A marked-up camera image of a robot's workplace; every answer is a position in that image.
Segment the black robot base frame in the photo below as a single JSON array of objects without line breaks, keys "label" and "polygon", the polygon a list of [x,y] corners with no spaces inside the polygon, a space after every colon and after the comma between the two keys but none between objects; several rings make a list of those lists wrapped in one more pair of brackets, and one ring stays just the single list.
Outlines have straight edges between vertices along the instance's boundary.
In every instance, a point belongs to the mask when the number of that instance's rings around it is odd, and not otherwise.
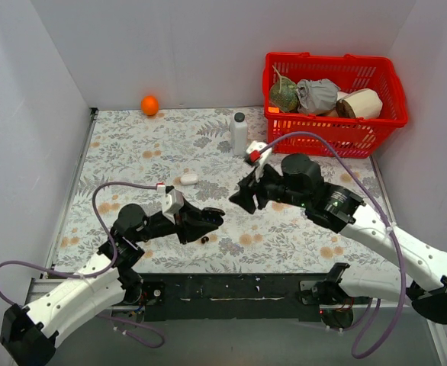
[{"label": "black robot base frame", "polygon": [[145,274],[133,303],[120,303],[114,315],[162,322],[197,319],[296,319],[347,328],[355,305],[365,297],[326,294],[324,274]]}]

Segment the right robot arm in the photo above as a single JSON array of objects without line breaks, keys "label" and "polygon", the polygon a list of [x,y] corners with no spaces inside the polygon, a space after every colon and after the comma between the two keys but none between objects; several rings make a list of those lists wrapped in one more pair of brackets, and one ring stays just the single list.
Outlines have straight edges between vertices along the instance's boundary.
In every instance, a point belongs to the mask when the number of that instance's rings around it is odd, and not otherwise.
[{"label": "right robot arm", "polygon": [[447,325],[447,252],[385,224],[363,198],[324,181],[320,166],[304,154],[286,156],[280,172],[256,149],[247,152],[245,160],[254,169],[239,181],[239,190],[230,202],[251,214],[269,201],[302,208],[316,225],[368,247],[403,268],[412,280],[402,285],[398,276],[359,274],[350,264],[339,263],[322,281],[305,290],[306,300],[332,304],[355,297],[396,300],[404,294],[419,315]]}]

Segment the white earbud charging case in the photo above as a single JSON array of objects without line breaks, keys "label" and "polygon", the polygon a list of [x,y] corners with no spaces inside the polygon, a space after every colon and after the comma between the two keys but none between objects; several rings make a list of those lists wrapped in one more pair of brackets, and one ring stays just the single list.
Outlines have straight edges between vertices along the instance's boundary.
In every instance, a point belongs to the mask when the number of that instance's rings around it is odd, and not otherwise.
[{"label": "white earbud charging case", "polygon": [[199,182],[199,177],[195,173],[187,172],[180,177],[181,185],[195,185]]}]

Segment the black earbud charging case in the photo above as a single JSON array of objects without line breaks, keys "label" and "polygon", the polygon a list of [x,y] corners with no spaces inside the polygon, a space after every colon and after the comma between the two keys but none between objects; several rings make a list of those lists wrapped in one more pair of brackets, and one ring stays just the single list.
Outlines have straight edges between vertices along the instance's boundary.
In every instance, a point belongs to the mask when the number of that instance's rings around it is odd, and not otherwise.
[{"label": "black earbud charging case", "polygon": [[215,207],[205,207],[201,210],[202,219],[216,226],[224,223],[224,216],[225,212]]}]

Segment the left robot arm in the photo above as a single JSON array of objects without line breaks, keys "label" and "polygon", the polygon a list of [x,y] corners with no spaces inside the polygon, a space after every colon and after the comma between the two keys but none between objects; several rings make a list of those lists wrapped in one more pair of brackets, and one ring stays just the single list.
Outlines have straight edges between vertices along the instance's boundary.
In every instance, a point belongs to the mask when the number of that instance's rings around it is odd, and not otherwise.
[{"label": "left robot arm", "polygon": [[57,347],[81,325],[106,308],[120,303],[145,305],[155,299],[133,267],[143,256],[141,242],[177,235],[182,244],[194,242],[217,230],[224,212],[196,208],[178,191],[169,215],[148,216],[138,204],[121,208],[105,242],[72,278],[37,300],[11,305],[3,316],[0,343],[18,365],[45,365]]}]

